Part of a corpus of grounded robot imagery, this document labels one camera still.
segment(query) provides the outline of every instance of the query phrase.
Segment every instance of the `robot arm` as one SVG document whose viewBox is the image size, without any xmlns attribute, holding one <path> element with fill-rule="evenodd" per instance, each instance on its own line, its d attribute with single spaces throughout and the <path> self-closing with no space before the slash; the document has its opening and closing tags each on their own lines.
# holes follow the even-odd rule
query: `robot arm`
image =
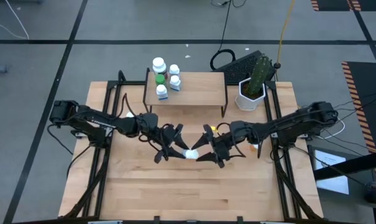
<svg viewBox="0 0 376 224">
<path fill-rule="evenodd" d="M 323 128 L 333 126 L 337 122 L 338 112 L 333 110 L 330 103 L 317 102 L 306 108 L 299 109 L 292 114 L 268 123 L 248 123 L 245 121 L 233 121 L 230 131 L 218 137 L 214 137 L 213 131 L 205 124 L 205 133 L 192 147 L 197 149 L 205 144 L 210 144 L 213 152 L 209 152 L 197 159 L 197 161 L 212 161 L 221 168 L 224 160 L 235 157 L 230 155 L 233 146 L 247 140 L 251 144 L 261 144 L 270 134 L 276 133 L 279 144 L 288 146 L 294 143 L 301 134 L 318 133 Z M 88 106 L 79 105 L 75 101 L 56 101 L 50 115 L 50 121 L 58 126 L 71 126 L 74 131 L 86 134 L 90 144 L 96 147 L 106 147 L 108 131 L 117 130 L 129 138 L 139 134 L 147 136 L 148 141 L 160 145 L 154 161 L 159 163 L 162 157 L 167 161 L 169 157 L 185 159 L 185 156 L 174 150 L 171 143 L 175 143 L 182 149 L 189 149 L 181 138 L 182 124 L 176 128 L 172 124 L 166 124 L 159 128 L 158 117 L 153 113 L 139 114 L 132 118 L 118 118 L 107 113 L 96 111 Z"/>
<path fill-rule="evenodd" d="M 270 134 L 276 133 L 279 144 L 283 147 L 293 144 L 301 134 L 319 133 L 323 128 L 333 126 L 337 122 L 338 112 L 333 110 L 330 103 L 317 102 L 305 108 L 298 109 L 294 113 L 268 123 L 248 123 L 234 121 L 229 125 L 230 131 L 214 138 L 213 130 L 205 124 L 205 133 L 192 147 L 197 149 L 205 144 L 210 144 L 213 152 L 209 152 L 197 159 L 197 161 L 212 161 L 224 167 L 224 160 L 232 157 L 230 150 L 242 141 L 250 144 L 261 144 Z"/>
<path fill-rule="evenodd" d="M 90 144 L 95 147 L 106 147 L 109 144 L 108 131 L 113 129 L 129 138 L 143 134 L 147 136 L 148 141 L 153 141 L 162 147 L 161 150 L 157 149 L 154 159 L 156 163 L 159 163 L 162 157 L 166 161 L 169 157 L 185 158 L 170 146 L 172 142 L 182 149 L 188 149 L 181 138 L 183 125 L 179 124 L 174 128 L 174 125 L 168 124 L 159 128 L 158 117 L 153 113 L 139 114 L 133 118 L 118 118 L 93 110 L 89 106 L 79 105 L 75 101 L 63 100 L 54 102 L 50 121 L 59 128 L 71 126 L 74 132 L 87 135 Z M 100 127 L 94 127 L 89 122 L 99 124 Z"/>
</svg>

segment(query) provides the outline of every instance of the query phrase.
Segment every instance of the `striped floor mat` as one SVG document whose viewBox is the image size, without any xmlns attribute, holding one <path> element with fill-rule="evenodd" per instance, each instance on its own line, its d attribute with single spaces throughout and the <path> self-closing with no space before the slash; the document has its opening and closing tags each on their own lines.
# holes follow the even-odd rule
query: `striped floor mat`
<svg viewBox="0 0 376 224">
<path fill-rule="evenodd" d="M 376 11 L 376 0 L 311 0 L 315 11 Z"/>
<path fill-rule="evenodd" d="M 356 115 L 367 149 L 369 153 L 375 153 L 376 63 L 342 62 L 341 64 L 353 104 L 357 109 Z"/>
</svg>

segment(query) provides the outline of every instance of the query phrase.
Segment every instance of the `white cable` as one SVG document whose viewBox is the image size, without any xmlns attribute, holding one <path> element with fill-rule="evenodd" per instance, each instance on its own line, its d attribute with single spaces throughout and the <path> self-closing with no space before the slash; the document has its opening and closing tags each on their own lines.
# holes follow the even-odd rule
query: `white cable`
<svg viewBox="0 0 376 224">
<path fill-rule="evenodd" d="M 9 29 L 7 29 L 7 27 L 3 26 L 0 24 L 0 27 L 2 27 L 3 29 L 5 29 L 8 33 L 10 33 L 11 35 L 13 35 L 14 37 L 17 37 L 17 38 L 20 38 L 20 39 L 26 39 L 26 37 L 21 37 L 21 36 L 18 36 L 16 34 L 14 34 L 13 32 L 11 32 Z"/>
<path fill-rule="evenodd" d="M 29 40 L 29 35 L 27 34 L 26 30 L 25 30 L 25 27 L 24 25 L 22 24 L 21 20 L 19 19 L 18 15 L 15 13 L 15 11 L 12 9 L 11 5 L 9 4 L 8 0 L 6 0 L 6 3 L 9 7 L 9 9 L 12 11 L 12 13 L 14 13 L 16 19 L 18 20 L 19 24 L 21 25 L 22 29 L 24 30 L 25 34 L 26 34 L 26 37 L 27 39 Z"/>
<path fill-rule="evenodd" d="M 332 138 L 332 137 L 336 136 L 337 134 L 343 132 L 343 130 L 345 130 L 345 123 L 341 119 L 339 119 L 339 118 L 337 118 L 337 119 L 342 123 L 342 129 L 341 130 L 339 130 L 338 132 L 336 132 L 336 133 L 334 133 L 330 136 L 327 136 L 327 137 L 322 137 L 322 136 L 315 136 L 315 137 L 317 137 L 319 139 L 329 139 L 329 138 Z"/>
</svg>

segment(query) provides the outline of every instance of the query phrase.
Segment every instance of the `white bottle cap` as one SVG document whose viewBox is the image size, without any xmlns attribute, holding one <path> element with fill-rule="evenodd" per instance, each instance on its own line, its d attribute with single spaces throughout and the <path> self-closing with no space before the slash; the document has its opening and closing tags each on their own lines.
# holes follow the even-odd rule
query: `white bottle cap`
<svg viewBox="0 0 376 224">
<path fill-rule="evenodd" d="M 170 84 L 171 85 L 178 85 L 179 81 L 180 81 L 180 77 L 178 77 L 178 75 L 173 75 L 173 76 L 171 76 Z"/>
<path fill-rule="evenodd" d="M 180 72 L 180 68 L 178 68 L 177 65 L 171 65 L 170 66 L 170 73 L 172 74 L 178 74 Z"/>
<path fill-rule="evenodd" d="M 167 92 L 167 89 L 165 88 L 164 85 L 158 85 L 156 87 L 156 91 L 157 91 L 158 94 L 164 94 L 164 93 Z"/>
<path fill-rule="evenodd" d="M 153 59 L 153 70 L 154 72 L 164 72 L 167 66 L 164 63 L 164 60 L 161 57 Z"/>
</svg>

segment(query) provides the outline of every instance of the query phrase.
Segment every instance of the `cactus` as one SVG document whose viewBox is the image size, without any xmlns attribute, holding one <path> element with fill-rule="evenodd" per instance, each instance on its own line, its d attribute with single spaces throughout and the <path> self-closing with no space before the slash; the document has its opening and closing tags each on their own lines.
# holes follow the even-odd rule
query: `cactus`
<svg viewBox="0 0 376 224">
<path fill-rule="evenodd" d="M 269 70 L 272 68 L 271 64 L 272 61 L 265 54 L 262 54 L 258 58 L 251 74 L 251 80 L 247 89 L 248 95 L 255 95 L 261 90 L 262 84 L 264 83 Z"/>
</svg>

